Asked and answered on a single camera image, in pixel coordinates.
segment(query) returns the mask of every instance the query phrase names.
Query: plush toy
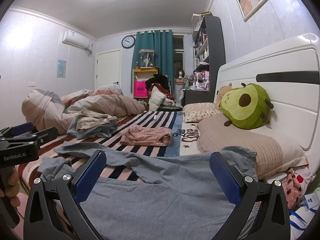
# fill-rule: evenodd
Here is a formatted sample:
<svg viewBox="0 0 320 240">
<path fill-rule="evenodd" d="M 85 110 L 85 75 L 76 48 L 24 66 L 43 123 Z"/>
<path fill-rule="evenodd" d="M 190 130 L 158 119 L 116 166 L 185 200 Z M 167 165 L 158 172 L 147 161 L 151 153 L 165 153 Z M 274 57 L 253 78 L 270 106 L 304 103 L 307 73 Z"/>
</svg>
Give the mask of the plush toy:
<svg viewBox="0 0 320 240">
<path fill-rule="evenodd" d="M 229 119 L 225 126 L 234 124 L 241 129 L 255 129 L 263 122 L 269 124 L 266 117 L 268 107 L 273 109 L 268 93 L 257 84 L 241 83 L 242 88 L 227 92 L 220 103 L 223 114 Z"/>
<path fill-rule="evenodd" d="M 220 106 L 220 102 L 223 98 L 223 96 L 225 95 L 225 93 L 229 92 L 230 90 L 232 90 L 231 88 L 232 84 L 230 83 L 229 85 L 227 86 L 224 86 L 224 87 L 221 87 L 219 92 L 218 92 L 218 95 L 217 95 L 217 109 L 221 111 L 221 106 Z"/>
</svg>

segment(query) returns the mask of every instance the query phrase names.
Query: wall outlet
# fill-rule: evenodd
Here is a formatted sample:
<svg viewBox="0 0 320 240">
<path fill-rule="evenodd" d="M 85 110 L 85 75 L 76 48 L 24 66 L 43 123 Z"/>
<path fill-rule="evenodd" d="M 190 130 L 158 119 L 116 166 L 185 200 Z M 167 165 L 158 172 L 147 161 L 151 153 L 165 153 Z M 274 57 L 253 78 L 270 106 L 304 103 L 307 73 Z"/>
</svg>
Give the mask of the wall outlet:
<svg viewBox="0 0 320 240">
<path fill-rule="evenodd" d="M 36 82 L 35 81 L 29 81 L 28 82 L 28 87 L 35 87 L 36 86 Z"/>
</svg>

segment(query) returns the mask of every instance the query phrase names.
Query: blue poster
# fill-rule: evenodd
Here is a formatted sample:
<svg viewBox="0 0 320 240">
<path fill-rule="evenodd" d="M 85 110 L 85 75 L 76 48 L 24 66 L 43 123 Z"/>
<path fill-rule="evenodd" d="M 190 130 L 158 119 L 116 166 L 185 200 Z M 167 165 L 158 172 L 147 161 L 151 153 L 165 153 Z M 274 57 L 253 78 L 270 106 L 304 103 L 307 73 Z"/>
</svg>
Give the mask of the blue poster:
<svg viewBox="0 0 320 240">
<path fill-rule="evenodd" d="M 58 60 L 58 72 L 57 77 L 66 77 L 66 70 L 67 70 L 67 62 L 64 60 Z"/>
</svg>

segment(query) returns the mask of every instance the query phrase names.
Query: plush toy foot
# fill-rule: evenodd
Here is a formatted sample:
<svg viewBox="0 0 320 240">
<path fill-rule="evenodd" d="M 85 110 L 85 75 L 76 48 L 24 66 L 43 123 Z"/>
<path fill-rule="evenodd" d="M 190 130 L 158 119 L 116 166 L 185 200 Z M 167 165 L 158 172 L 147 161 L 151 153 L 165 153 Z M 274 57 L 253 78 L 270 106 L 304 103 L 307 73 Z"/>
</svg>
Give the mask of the plush toy foot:
<svg viewBox="0 0 320 240">
<path fill-rule="evenodd" d="M 232 124 L 232 122 L 230 121 L 230 120 L 228 120 L 228 121 L 226 121 L 225 123 L 224 123 L 224 126 L 230 126 Z"/>
<path fill-rule="evenodd" d="M 270 109 L 273 109 L 274 106 L 268 99 L 265 100 L 265 103 L 267 104 L 267 106 L 269 106 Z"/>
<path fill-rule="evenodd" d="M 266 117 L 264 113 L 260 115 L 260 117 L 263 119 L 263 122 L 266 124 L 270 124 L 270 120 Z"/>
</svg>

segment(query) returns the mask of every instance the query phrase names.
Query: ceiling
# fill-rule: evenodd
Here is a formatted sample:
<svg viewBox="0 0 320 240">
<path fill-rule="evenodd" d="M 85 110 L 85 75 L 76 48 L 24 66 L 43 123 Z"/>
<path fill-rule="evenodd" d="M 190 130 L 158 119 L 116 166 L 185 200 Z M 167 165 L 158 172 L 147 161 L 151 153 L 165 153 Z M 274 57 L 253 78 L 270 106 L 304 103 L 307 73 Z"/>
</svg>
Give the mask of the ceiling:
<svg viewBox="0 0 320 240">
<path fill-rule="evenodd" d="M 208 0 L 15 0 L 68 23 L 95 38 L 156 27 L 191 27 L 193 13 L 204 11 Z"/>
</svg>

